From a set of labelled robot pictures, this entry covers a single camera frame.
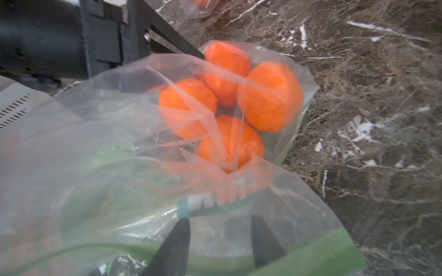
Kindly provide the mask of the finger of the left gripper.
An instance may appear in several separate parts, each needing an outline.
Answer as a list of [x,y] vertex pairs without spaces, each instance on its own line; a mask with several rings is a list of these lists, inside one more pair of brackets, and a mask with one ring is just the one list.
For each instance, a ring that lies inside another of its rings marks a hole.
[[138,1],[138,50],[141,57],[150,55],[151,52],[159,54],[172,54],[173,51],[154,42],[149,35],[152,30],[157,35],[175,46],[181,52],[204,59],[204,55],[189,41],[182,37],[159,13],[146,1]]

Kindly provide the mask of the green-edged zip-top bag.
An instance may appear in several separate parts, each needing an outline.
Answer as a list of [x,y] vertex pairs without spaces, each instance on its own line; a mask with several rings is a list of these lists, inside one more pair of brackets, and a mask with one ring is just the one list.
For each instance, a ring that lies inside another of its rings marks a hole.
[[[204,59],[153,54],[46,101],[1,131],[1,274],[143,271],[181,218],[186,276],[348,276],[364,257],[335,213],[282,168],[319,87],[250,43]],[[253,260],[252,216],[286,255]]]

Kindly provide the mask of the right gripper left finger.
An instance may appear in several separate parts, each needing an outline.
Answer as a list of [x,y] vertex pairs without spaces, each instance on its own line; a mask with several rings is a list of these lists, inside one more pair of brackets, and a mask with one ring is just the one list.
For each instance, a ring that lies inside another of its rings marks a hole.
[[190,221],[181,218],[140,276],[185,276],[190,241]]

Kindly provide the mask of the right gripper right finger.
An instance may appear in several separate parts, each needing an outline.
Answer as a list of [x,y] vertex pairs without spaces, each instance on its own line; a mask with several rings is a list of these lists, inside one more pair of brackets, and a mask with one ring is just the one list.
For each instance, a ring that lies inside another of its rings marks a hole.
[[261,269],[286,255],[285,249],[261,216],[252,216],[251,240],[256,269]]

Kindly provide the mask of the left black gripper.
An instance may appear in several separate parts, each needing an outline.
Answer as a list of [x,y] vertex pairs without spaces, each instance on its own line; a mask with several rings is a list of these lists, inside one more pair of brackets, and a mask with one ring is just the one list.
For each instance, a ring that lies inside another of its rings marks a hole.
[[146,1],[2,1],[1,77],[46,93],[150,54]]

